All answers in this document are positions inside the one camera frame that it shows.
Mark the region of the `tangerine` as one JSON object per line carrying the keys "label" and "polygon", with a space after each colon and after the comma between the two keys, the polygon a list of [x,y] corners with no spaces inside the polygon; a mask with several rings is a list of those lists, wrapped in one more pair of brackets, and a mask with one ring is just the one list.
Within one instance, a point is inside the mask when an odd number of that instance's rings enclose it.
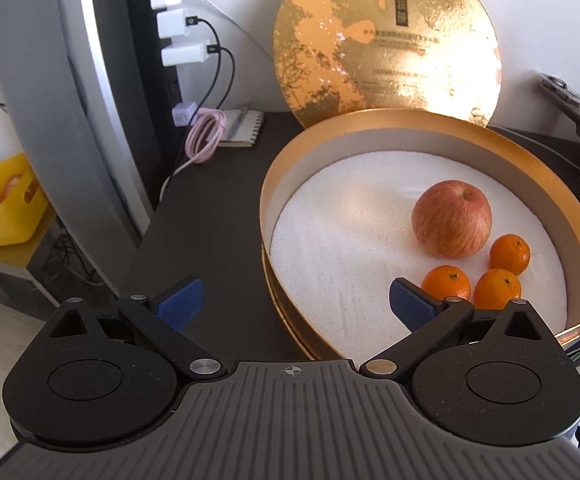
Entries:
{"label": "tangerine", "polygon": [[472,302],[476,309],[503,310],[511,299],[521,297],[518,278],[505,269],[491,269],[476,283]]}
{"label": "tangerine", "polygon": [[517,234],[505,234],[492,244],[488,267],[520,275],[528,268],[530,260],[531,251],[528,243]]}
{"label": "tangerine", "polygon": [[469,300],[471,284],[468,275],[457,266],[437,266],[425,274],[420,288],[430,296],[443,300],[446,297],[459,297]]}

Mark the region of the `red apple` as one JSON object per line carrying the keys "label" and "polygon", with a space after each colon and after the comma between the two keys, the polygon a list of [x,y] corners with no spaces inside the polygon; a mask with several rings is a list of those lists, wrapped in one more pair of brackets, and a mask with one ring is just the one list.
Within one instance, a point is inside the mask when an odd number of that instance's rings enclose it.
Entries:
{"label": "red apple", "polygon": [[435,183],[412,208],[413,234],[424,250],[438,258],[475,255],[491,236],[493,214],[485,194],[459,180]]}

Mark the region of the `white foam liner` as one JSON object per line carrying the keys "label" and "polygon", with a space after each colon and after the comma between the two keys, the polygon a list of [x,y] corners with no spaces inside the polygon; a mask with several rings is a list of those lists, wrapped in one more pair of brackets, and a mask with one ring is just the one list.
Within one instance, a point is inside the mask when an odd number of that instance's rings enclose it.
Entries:
{"label": "white foam liner", "polygon": [[484,193],[493,213],[491,240],[517,234],[529,244],[522,295],[554,333],[566,328],[567,287],[556,248],[514,193],[444,157],[371,152],[335,162],[303,183],[282,209],[270,245],[293,304],[346,359],[363,363],[408,336],[390,308],[389,287],[400,276],[419,284],[442,264],[416,240],[410,215],[419,196],[445,180]]}

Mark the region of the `round gold box base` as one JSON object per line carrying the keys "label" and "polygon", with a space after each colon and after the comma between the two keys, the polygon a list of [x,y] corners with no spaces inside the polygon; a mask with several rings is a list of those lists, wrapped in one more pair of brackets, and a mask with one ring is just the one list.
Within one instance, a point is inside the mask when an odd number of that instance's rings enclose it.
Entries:
{"label": "round gold box base", "polygon": [[567,284],[567,324],[557,333],[568,348],[580,342],[580,199],[554,170],[500,134],[422,110],[362,110],[307,128],[290,141],[267,171],[259,200],[259,228],[267,287],[278,315],[312,360],[344,354],[299,310],[271,258],[273,229],[296,190],[319,170],[355,155],[378,151],[447,157],[484,172],[536,214],[556,245]]}

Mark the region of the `yellow plastic basket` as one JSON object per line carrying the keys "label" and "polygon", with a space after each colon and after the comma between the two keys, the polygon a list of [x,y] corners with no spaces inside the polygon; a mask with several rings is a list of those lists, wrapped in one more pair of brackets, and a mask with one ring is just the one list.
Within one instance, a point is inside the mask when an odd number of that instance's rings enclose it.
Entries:
{"label": "yellow plastic basket", "polygon": [[28,242],[48,207],[24,154],[0,160],[0,247]]}

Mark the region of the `purple charger plug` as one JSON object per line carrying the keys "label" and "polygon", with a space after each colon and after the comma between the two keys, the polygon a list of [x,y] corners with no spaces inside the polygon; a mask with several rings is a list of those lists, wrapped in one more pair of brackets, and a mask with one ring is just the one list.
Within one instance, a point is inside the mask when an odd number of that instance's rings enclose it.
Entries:
{"label": "purple charger plug", "polygon": [[171,118],[173,118],[174,125],[180,128],[186,127],[197,109],[198,105],[193,101],[177,103],[171,109]]}

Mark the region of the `spiral notepad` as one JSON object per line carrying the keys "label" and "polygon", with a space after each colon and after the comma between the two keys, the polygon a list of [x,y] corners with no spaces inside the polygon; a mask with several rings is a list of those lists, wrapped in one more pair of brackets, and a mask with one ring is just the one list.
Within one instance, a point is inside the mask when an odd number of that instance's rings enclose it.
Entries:
{"label": "spiral notepad", "polygon": [[226,122],[220,148],[253,148],[264,123],[264,113],[242,107],[225,110],[224,115]]}

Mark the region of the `black power strip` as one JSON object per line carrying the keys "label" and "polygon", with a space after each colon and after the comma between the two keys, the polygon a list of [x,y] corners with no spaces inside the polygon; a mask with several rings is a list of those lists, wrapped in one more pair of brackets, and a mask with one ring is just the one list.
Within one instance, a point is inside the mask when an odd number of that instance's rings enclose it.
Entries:
{"label": "black power strip", "polygon": [[126,0],[134,52],[147,99],[156,143],[160,150],[159,176],[164,181],[175,167],[175,157],[180,148],[180,133],[171,119],[174,104],[174,72],[165,68],[161,50],[165,42],[160,40],[156,27],[155,12],[151,0]]}

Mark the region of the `bottom white charger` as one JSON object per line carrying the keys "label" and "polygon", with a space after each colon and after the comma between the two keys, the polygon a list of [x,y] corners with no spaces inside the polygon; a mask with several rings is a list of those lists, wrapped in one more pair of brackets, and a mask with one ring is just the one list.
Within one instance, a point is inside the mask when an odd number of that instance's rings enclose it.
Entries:
{"label": "bottom white charger", "polygon": [[161,60],[164,67],[204,63],[218,50],[217,44],[210,44],[207,40],[194,44],[171,44],[161,51]]}

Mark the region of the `round gold box lid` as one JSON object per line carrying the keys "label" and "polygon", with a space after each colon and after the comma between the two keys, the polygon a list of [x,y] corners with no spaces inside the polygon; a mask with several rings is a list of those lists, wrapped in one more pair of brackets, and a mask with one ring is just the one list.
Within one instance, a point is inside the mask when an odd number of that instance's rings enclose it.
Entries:
{"label": "round gold box lid", "polygon": [[273,65],[304,127],[371,110],[426,110],[478,126],[502,88],[480,0],[282,0]]}

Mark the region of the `middle white charger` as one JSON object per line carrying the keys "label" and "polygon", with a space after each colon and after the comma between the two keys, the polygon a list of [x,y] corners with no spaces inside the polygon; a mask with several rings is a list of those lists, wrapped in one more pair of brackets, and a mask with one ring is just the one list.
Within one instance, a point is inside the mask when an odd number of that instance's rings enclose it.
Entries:
{"label": "middle white charger", "polygon": [[165,10],[156,14],[157,33],[160,39],[189,36],[190,28],[198,24],[198,15],[190,14],[187,8]]}

